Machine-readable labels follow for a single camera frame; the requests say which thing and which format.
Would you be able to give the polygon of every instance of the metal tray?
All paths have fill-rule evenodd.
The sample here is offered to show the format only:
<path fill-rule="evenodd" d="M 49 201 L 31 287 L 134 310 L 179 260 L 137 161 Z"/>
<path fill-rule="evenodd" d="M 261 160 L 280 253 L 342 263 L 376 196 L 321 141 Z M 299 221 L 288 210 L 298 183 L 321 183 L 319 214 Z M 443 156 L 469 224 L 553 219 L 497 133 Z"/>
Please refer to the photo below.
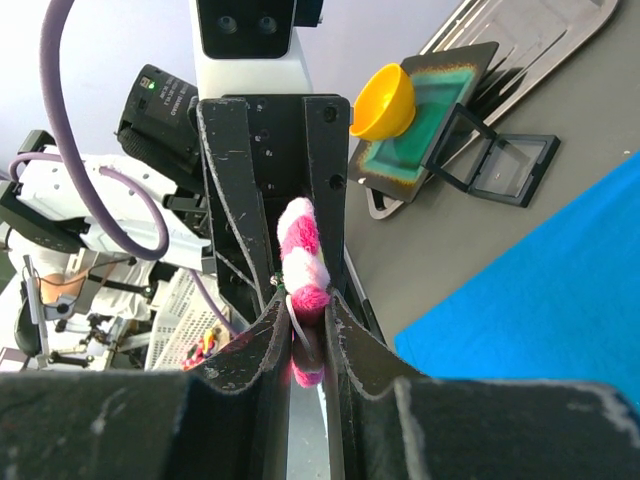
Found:
<path fill-rule="evenodd" d="M 465 0 L 419 54 L 498 42 L 500 48 L 473 101 L 474 112 L 492 125 L 597 33 L 619 2 Z M 365 191 L 376 220 L 404 205 L 369 188 Z"/>

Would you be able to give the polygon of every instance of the person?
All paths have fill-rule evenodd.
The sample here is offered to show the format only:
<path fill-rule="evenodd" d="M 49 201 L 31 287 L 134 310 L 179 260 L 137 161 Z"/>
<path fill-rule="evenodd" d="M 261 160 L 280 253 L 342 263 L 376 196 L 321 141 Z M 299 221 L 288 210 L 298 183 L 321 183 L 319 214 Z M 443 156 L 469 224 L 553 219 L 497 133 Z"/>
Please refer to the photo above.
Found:
<path fill-rule="evenodd" d="M 91 273 L 90 268 L 68 278 L 66 271 L 70 254 L 42 247 L 15 230 L 8 233 L 6 250 L 9 260 L 18 274 L 25 268 L 24 256 L 29 255 L 40 279 L 40 293 L 45 304 L 55 302 L 60 295 L 77 297 Z M 114 263 L 106 267 L 103 280 L 110 285 L 146 287 L 152 282 L 156 262 L 136 259 L 127 261 L 130 255 L 115 256 Z M 140 293 L 102 286 L 91 304 L 91 312 L 105 317 L 146 321 L 151 319 L 148 299 Z"/>

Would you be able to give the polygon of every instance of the green square plate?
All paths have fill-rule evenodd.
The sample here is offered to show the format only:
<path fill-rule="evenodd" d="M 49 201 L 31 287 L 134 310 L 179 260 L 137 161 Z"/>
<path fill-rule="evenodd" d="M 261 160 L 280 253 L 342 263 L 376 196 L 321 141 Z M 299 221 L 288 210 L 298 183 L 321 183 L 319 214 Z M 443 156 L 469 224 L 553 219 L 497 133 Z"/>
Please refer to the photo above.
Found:
<path fill-rule="evenodd" d="M 496 42 L 406 58 L 416 92 L 416 117 L 399 137 L 361 141 L 349 178 L 391 198 L 412 202 L 429 172 L 421 166 L 438 127 L 455 103 L 466 105 L 498 50 Z"/>

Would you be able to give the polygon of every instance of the yellow object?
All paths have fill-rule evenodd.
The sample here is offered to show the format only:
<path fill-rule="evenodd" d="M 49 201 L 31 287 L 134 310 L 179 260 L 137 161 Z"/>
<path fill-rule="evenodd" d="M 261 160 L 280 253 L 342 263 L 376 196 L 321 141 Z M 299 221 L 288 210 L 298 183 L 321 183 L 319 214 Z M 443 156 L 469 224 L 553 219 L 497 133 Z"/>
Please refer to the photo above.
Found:
<path fill-rule="evenodd" d="M 416 115 L 411 78 L 397 63 L 376 73 L 358 95 L 349 132 L 370 142 L 402 135 Z"/>

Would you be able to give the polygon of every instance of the white shirt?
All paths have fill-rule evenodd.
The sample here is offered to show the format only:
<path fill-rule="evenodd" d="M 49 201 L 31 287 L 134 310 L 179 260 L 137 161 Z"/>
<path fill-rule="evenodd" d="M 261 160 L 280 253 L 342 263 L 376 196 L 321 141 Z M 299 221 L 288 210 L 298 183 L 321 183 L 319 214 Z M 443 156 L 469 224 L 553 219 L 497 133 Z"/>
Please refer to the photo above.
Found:
<path fill-rule="evenodd" d="M 30 255 L 34 269 L 40 278 L 48 275 L 63 275 L 71 255 L 41 247 L 27 240 L 15 230 L 9 234 L 9 260 L 20 274 L 24 268 L 24 256 Z M 145 286 L 149 284 L 149 274 L 155 262 L 138 260 L 129 266 L 126 262 L 117 263 L 109 274 L 108 280 L 126 285 Z M 150 316 L 146 299 L 136 293 L 122 292 L 113 288 L 102 287 L 93 299 L 91 311 L 99 315 L 121 317 L 126 320 L 148 320 Z"/>

